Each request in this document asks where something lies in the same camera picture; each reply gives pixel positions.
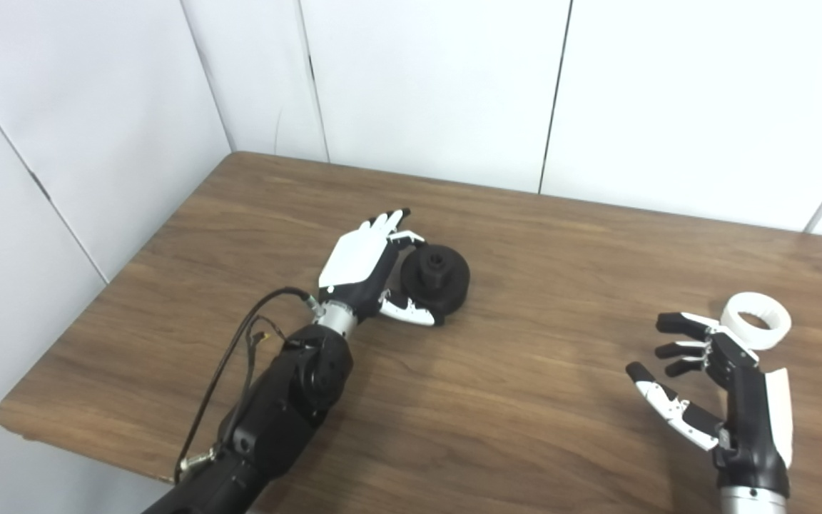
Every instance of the robot finger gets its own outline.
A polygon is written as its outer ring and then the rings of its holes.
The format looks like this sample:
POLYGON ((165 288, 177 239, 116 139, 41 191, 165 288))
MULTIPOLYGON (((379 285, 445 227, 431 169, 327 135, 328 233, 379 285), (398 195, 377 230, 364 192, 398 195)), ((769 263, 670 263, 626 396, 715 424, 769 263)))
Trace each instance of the robot finger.
POLYGON ((379 312, 399 321, 424 326, 440 326, 446 321, 443 316, 415 306, 411 298, 391 289, 382 292, 379 301, 379 312))
POLYGON ((672 388, 658 383, 639 362, 626 366, 639 393, 668 424, 689 441, 709 451, 719 443, 722 420, 689 400, 681 400, 672 388))
POLYGON ((658 358, 702 357, 706 355, 706 343, 701 341, 674 341, 655 348, 658 358))
POLYGON ((655 328, 663 334, 683 334, 696 341, 705 341, 707 334, 719 326, 716 319, 685 312, 660 313, 655 323, 655 328))
POLYGON ((401 225, 402 220, 410 215, 410 208, 399 208, 398 211, 389 212, 388 218, 386 218, 385 225, 382 226, 382 229, 386 232, 394 232, 398 230, 398 226, 401 225))
POLYGON ((389 215, 384 212, 384 213, 380 214, 379 216, 377 216, 374 219, 374 221, 372 221, 372 224, 370 225, 370 228, 374 228, 374 229, 378 228, 379 230, 382 230, 383 228, 385 228, 385 224, 386 224, 386 222, 388 222, 388 219, 389 219, 389 215))
POLYGON ((706 361, 702 357, 685 357, 665 366, 665 374, 668 377, 679 377, 689 371, 703 371, 706 361))
POLYGON ((424 238, 411 231, 398 231, 389 235, 389 241, 398 245, 398 248, 407 248, 408 245, 415 245, 415 247, 423 246, 427 243, 424 238))

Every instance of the black gear-shaped object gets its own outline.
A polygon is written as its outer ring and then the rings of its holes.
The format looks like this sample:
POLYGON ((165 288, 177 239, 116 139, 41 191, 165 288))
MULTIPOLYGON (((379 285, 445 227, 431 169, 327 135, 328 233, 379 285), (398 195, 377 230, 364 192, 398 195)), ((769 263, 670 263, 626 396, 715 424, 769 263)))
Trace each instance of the black gear-shaped object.
POLYGON ((402 292, 430 312, 447 316, 465 303, 471 270, 453 248, 425 244, 402 263, 402 292))

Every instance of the white wall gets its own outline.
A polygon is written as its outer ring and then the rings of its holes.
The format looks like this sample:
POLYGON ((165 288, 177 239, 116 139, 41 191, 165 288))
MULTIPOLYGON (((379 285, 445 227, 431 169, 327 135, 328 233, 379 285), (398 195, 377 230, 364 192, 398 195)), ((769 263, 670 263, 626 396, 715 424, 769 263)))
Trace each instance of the white wall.
POLYGON ((230 152, 177 2, 0 0, 0 124, 107 279, 230 152))
POLYGON ((234 150, 328 161, 298 0, 183 0, 234 150))
POLYGON ((801 231, 822 2, 575 2, 542 193, 801 231))
POLYGON ((330 159, 537 192, 567 9, 303 0, 330 159))
MULTIPOLYGON (((0 400, 103 286, 0 134, 0 400)), ((0 513, 129 514, 166 488, 0 427, 0 513)))

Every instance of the metal cylinder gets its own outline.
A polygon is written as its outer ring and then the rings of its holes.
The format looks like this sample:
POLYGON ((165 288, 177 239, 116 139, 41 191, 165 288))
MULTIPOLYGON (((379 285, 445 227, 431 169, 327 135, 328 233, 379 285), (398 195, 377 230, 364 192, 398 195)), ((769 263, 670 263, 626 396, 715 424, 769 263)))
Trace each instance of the metal cylinder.
POLYGON ((353 329, 357 326, 357 316, 353 309, 344 303, 329 300, 323 302, 322 312, 313 320, 316 325, 327 326, 342 335, 345 340, 351 338, 353 329))
POLYGON ((769 489, 722 488, 721 514, 786 514, 786 498, 769 489))

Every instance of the cable connector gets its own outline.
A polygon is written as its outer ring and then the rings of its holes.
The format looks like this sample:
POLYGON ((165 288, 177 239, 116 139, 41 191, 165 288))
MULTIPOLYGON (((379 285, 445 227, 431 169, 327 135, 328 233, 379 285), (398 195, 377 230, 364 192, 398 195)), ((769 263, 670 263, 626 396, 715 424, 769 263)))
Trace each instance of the cable connector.
POLYGON ((316 300, 313 295, 310 295, 309 298, 303 300, 303 305, 306 305, 310 311, 313 312, 313 318, 320 318, 325 313, 325 308, 320 305, 319 301, 316 300))
POLYGON ((208 464, 209 462, 215 460, 215 448, 212 447, 205 453, 199 453, 199 455, 191 456, 191 458, 186 458, 180 461, 180 474, 185 475, 189 471, 192 471, 196 468, 201 468, 202 465, 208 464))

